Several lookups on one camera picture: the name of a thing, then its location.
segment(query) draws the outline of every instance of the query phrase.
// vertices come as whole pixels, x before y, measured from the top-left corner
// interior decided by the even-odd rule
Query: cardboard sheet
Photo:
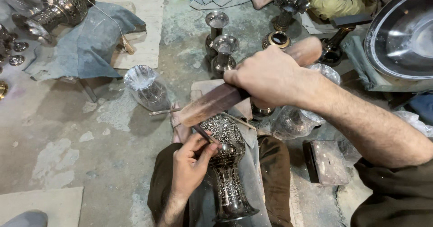
[[[138,64],[144,64],[152,69],[158,68],[159,41],[161,40],[162,15],[164,12],[164,0],[96,0],[106,3],[132,2],[135,6],[135,14],[146,22],[145,32],[130,33],[125,35],[133,47],[135,53],[114,52],[111,58],[111,66],[116,69],[130,69]]]
[[[84,187],[24,191],[0,195],[0,225],[18,214],[40,210],[48,227],[78,227]]]

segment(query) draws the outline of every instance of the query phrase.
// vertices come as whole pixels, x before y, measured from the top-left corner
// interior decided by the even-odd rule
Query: string
[[[120,30],[120,35],[122,35],[123,37],[123,33],[122,33],[122,29],[120,28],[120,25],[117,23],[117,21],[115,21],[113,18],[111,18],[111,16],[109,16],[107,13],[105,13],[103,10],[101,10],[100,8],[98,8],[98,6],[96,6],[94,3],[92,3],[90,0],[87,0],[89,3],[91,3],[94,7],[96,7],[99,11],[101,11],[102,13],[104,13],[106,16],[108,16],[108,18],[110,18],[111,20],[113,20],[117,26],[119,27]]]

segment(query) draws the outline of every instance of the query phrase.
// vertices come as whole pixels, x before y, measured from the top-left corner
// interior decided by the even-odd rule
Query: hand
[[[173,154],[173,181],[171,183],[171,197],[186,203],[192,192],[203,181],[207,171],[210,158],[221,147],[216,143],[209,144],[203,149],[201,155],[196,159],[196,153],[207,143],[199,134],[192,134],[187,142]]]
[[[309,109],[330,86],[318,71],[300,67],[271,45],[224,73],[224,81],[245,89],[260,108],[293,105]]]

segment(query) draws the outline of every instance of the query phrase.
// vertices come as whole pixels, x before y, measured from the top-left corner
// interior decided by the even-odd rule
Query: hairy forearm
[[[370,163],[399,168],[433,158],[433,143],[408,123],[331,82],[323,88],[321,101],[311,110],[343,133]]]
[[[158,227],[181,227],[188,199],[179,199],[170,193]]]

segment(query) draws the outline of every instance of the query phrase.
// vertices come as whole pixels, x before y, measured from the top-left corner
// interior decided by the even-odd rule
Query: vase base
[[[224,217],[222,216],[216,216],[212,221],[216,223],[223,223],[223,222],[229,222],[229,221],[235,221],[240,220],[246,217],[253,216],[254,214],[257,214],[260,210],[251,208],[248,211],[242,212],[242,213],[232,213],[230,215],[226,215]]]

